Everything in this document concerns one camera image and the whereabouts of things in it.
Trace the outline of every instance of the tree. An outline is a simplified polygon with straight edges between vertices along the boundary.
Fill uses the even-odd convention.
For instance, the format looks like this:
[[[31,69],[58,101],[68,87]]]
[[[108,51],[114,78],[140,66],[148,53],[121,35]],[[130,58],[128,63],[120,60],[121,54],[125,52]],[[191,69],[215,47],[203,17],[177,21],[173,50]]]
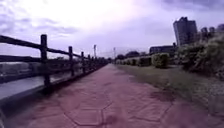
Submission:
[[[107,58],[107,61],[108,61],[109,63],[111,63],[111,62],[112,62],[112,59],[109,57],[109,58]]]
[[[130,51],[130,52],[128,52],[126,55],[125,55],[125,57],[126,58],[130,58],[130,57],[137,57],[137,56],[139,56],[140,54],[139,54],[139,52],[137,52],[137,51]]]
[[[117,55],[116,60],[123,60],[125,59],[125,56],[122,54]]]
[[[141,56],[146,56],[147,53],[146,53],[146,52],[141,52],[140,55],[141,55]]]

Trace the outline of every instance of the lamp post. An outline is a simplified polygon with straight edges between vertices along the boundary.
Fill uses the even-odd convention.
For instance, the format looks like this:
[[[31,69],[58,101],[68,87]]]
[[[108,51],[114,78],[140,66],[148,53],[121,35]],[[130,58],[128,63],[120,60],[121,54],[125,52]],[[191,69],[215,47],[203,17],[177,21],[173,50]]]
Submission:
[[[96,45],[93,46],[94,49],[94,57],[96,58]]]

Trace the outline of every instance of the fence post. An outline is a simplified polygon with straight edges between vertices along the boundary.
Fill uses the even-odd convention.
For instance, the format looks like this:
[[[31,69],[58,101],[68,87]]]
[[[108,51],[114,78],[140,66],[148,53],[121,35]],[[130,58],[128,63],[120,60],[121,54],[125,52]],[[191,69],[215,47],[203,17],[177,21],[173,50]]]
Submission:
[[[88,55],[88,71],[91,71],[92,68],[91,68],[91,57],[90,55]]]
[[[84,60],[84,52],[81,52],[81,59],[82,59],[82,72],[85,74],[86,73],[86,65],[85,65],[85,60]]]
[[[50,75],[49,75],[49,69],[47,64],[47,35],[42,34],[40,36],[40,43],[41,43],[41,62],[43,67],[43,76],[44,76],[44,85],[49,86],[50,85]]]
[[[71,76],[74,76],[74,62],[73,62],[73,50],[72,50],[72,46],[68,47],[68,51],[69,51],[69,63],[70,63],[70,69],[71,69]]]

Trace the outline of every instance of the paving stone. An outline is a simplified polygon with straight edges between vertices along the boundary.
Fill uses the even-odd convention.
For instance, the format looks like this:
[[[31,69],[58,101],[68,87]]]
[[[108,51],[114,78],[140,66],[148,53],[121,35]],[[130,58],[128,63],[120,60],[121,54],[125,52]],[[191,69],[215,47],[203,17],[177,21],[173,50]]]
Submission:
[[[79,125],[100,125],[102,124],[102,114],[99,110],[75,110],[68,115]]]
[[[65,115],[35,119],[28,128],[74,128],[76,125]]]
[[[140,110],[135,117],[151,121],[159,121],[169,109],[171,103],[156,101],[149,103],[145,108]]]

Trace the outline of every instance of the hedge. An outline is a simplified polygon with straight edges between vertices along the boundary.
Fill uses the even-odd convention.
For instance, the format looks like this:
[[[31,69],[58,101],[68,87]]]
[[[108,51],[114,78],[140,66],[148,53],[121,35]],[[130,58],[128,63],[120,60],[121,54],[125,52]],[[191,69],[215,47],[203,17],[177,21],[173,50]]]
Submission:
[[[141,57],[139,59],[139,63],[138,63],[138,66],[150,66],[151,65],[151,57],[148,56],[148,57]]]
[[[169,63],[168,53],[157,53],[152,55],[152,65],[156,68],[167,68]]]

